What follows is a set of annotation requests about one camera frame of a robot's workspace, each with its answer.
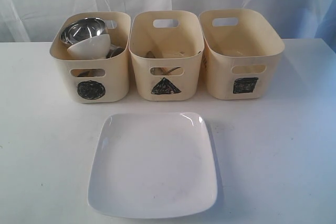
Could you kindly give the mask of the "steel cup with wire handle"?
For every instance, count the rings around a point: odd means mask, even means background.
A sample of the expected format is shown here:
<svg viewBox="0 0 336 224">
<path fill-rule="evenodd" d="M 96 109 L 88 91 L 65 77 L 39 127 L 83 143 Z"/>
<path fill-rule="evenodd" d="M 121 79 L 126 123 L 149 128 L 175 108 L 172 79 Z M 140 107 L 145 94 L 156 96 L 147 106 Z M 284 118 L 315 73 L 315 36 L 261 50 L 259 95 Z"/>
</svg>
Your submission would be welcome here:
<svg viewBox="0 0 336 224">
<path fill-rule="evenodd" d="M 111 44 L 109 52 L 106 55 L 106 58 L 109 59 L 109 58 L 115 57 L 123 52 L 124 52 L 124 48 Z"/>
</svg>

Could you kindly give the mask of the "white square plate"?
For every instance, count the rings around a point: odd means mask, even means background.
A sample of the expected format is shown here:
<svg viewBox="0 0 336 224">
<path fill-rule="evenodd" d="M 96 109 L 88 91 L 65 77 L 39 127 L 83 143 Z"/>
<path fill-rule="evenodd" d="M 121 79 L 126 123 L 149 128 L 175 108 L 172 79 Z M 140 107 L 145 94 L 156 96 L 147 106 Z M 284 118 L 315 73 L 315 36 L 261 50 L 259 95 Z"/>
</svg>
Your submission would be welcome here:
<svg viewBox="0 0 336 224">
<path fill-rule="evenodd" d="M 175 218 L 216 202 L 211 141 L 197 113 L 114 114 L 102 126 L 94 156 L 88 204 L 103 215 Z"/>
</svg>

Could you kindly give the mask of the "white plastic bowl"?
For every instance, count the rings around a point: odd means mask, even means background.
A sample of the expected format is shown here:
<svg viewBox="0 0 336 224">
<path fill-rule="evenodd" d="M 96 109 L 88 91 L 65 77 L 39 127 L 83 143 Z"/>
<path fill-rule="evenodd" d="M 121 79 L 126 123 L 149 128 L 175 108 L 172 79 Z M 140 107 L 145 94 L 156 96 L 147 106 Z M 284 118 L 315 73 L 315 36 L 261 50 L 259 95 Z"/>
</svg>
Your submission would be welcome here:
<svg viewBox="0 0 336 224">
<path fill-rule="evenodd" d="M 110 35 L 103 34 L 80 41 L 67 49 L 76 60 L 104 59 L 110 51 Z"/>
</svg>

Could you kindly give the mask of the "steel mug with solid handle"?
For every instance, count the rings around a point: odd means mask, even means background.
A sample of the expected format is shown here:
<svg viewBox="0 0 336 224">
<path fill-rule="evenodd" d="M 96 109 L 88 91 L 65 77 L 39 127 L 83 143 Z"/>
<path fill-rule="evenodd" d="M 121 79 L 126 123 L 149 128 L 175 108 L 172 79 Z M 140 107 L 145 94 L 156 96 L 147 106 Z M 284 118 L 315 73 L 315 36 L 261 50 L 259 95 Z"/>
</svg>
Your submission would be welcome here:
<svg viewBox="0 0 336 224">
<path fill-rule="evenodd" d="M 77 77 L 84 78 L 84 77 L 95 77 L 97 71 L 95 69 L 83 70 L 81 71 Z"/>
</svg>

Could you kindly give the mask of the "stainless steel bowl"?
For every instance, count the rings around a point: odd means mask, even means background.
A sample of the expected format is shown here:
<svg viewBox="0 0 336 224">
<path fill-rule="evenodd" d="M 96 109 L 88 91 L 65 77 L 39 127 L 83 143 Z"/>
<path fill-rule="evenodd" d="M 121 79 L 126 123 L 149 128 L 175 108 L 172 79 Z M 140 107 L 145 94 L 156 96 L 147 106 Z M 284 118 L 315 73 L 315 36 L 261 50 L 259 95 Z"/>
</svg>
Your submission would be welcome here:
<svg viewBox="0 0 336 224">
<path fill-rule="evenodd" d="M 106 22 L 98 17 L 80 19 L 65 27 L 60 33 L 60 40 L 66 45 L 74 45 L 95 36 L 108 33 Z"/>
</svg>

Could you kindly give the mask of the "cream bin with triangle mark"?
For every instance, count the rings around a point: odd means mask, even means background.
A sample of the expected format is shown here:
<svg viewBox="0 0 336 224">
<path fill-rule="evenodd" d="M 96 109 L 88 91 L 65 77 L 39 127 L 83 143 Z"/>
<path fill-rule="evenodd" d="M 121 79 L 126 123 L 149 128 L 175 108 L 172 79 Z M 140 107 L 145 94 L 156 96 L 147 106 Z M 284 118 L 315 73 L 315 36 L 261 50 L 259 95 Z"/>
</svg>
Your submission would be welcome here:
<svg viewBox="0 0 336 224">
<path fill-rule="evenodd" d="M 139 95 L 149 101 L 183 101 L 197 89 L 204 51 L 197 16 L 184 10 L 138 14 L 132 25 L 129 51 Z M 146 58 L 152 51 L 156 59 Z M 168 76 L 150 74 L 153 67 L 180 67 Z"/>
</svg>

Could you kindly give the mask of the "cream bin with square mark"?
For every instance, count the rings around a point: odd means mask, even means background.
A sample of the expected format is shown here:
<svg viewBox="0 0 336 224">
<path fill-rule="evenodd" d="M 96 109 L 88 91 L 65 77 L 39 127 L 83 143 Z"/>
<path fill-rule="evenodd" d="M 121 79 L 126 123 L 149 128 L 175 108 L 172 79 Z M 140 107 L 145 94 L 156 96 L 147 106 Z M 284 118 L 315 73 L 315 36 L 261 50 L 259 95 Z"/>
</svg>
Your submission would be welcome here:
<svg viewBox="0 0 336 224">
<path fill-rule="evenodd" d="M 272 25 L 243 8 L 207 10 L 199 20 L 209 94 L 220 100 L 262 97 L 285 49 Z"/>
</svg>

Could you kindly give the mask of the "cream bin with circle mark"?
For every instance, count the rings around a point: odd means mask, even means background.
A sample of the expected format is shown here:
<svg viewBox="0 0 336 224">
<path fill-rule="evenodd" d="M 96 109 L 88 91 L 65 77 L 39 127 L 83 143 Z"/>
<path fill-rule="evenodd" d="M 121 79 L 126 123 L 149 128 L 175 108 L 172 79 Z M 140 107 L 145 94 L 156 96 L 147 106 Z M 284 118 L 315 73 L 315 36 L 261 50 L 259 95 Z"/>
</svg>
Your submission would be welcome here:
<svg viewBox="0 0 336 224">
<path fill-rule="evenodd" d="M 73 22 L 83 18 L 98 17 L 104 21 L 112 20 L 115 28 L 109 28 L 112 44 L 124 48 L 124 52 L 112 57 L 95 60 L 76 60 L 67 53 L 67 46 L 59 36 L 62 30 Z M 124 98 L 129 92 L 129 59 L 128 50 L 131 30 L 131 17 L 123 12 L 88 12 L 69 17 L 61 26 L 52 45 L 50 55 L 71 98 L 79 103 L 115 102 Z M 95 69 L 95 77 L 80 78 L 77 75 L 83 70 Z"/>
</svg>

